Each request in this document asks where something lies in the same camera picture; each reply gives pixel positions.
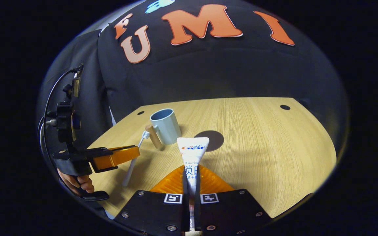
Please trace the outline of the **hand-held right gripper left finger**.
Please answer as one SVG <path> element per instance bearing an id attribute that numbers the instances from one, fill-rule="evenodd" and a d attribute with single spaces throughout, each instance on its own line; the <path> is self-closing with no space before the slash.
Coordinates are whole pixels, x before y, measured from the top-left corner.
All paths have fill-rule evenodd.
<path id="1" fill-rule="evenodd" d="M 150 191 L 137 190 L 114 221 L 137 234 L 185 236 L 190 230 L 190 194 L 184 166 Z"/>

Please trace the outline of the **white toothbrush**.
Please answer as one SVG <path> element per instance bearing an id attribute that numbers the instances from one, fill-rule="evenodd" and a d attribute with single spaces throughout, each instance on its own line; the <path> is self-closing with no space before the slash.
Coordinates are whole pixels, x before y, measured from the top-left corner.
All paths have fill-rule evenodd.
<path id="1" fill-rule="evenodd" d="M 148 139 L 149 136 L 150 136 L 150 132 L 149 132 L 149 131 L 144 131 L 144 132 L 143 132 L 143 134 L 141 135 L 141 139 L 140 139 L 140 141 L 139 141 L 139 143 L 138 143 L 138 145 L 137 145 L 138 148 L 140 148 L 142 142 L 143 142 L 144 140 Z M 130 166 L 129 166 L 129 168 L 128 168 L 128 171 L 127 171 L 127 173 L 126 173 L 126 176 L 125 176 L 125 178 L 124 178 L 124 180 L 123 180 L 123 182 L 122 182 L 122 186 L 124 186 L 124 187 L 127 187 L 127 186 L 128 186 L 129 181 L 130 181 L 130 179 L 131 179 L 131 177 L 132 177 L 133 170 L 134 170 L 134 168 L 135 168 L 135 164 L 136 164 L 136 158 L 133 159 L 133 160 L 131 161 Z"/>

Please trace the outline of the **blue-grey cup with wooden handle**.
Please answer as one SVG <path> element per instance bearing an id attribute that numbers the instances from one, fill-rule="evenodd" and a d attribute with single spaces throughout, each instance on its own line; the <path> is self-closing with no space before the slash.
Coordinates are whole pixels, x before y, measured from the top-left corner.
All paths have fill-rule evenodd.
<path id="1" fill-rule="evenodd" d="M 182 136 L 177 117 L 171 108 L 153 113 L 150 122 L 145 126 L 145 130 L 149 133 L 149 138 L 156 149 L 161 149 L 164 145 L 172 145 Z"/>

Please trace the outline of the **black backdrop cloth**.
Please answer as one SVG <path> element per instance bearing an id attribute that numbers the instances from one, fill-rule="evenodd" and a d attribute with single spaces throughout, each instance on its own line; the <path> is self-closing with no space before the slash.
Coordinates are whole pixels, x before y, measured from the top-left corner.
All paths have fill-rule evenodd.
<path id="1" fill-rule="evenodd" d="M 243 0 L 145 1 L 101 31 L 97 50 L 116 122 L 140 106 L 228 97 L 290 97 L 348 137 L 346 91 L 330 60 L 281 17 Z"/>

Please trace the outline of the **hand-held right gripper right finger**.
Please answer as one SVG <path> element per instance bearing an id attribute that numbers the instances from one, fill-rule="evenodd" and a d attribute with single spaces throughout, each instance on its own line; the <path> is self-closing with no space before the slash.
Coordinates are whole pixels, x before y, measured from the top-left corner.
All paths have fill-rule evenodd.
<path id="1" fill-rule="evenodd" d="M 244 188 L 234 189 L 204 166 L 198 166 L 195 230 L 201 236 L 249 236 L 272 218 Z"/>

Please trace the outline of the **white toothpaste tube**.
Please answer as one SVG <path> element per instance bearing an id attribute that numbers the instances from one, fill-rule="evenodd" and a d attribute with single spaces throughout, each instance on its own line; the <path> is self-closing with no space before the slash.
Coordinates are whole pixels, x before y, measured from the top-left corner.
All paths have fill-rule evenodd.
<path id="1" fill-rule="evenodd" d="M 186 180 L 189 195 L 189 231 L 192 232 L 197 230 L 195 205 L 200 195 L 199 163 L 208 148 L 209 142 L 208 137 L 177 138 L 178 148 L 183 160 L 183 177 Z"/>

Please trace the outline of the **dark round coaster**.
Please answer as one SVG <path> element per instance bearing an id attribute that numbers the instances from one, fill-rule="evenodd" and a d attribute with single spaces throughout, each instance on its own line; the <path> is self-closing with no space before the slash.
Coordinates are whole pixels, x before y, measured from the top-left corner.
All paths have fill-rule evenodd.
<path id="1" fill-rule="evenodd" d="M 205 130 L 196 134 L 194 137 L 195 138 L 203 138 L 203 137 L 209 138 L 209 144 L 206 149 L 206 152 L 215 151 L 216 149 L 219 149 L 224 143 L 224 136 L 216 130 Z"/>

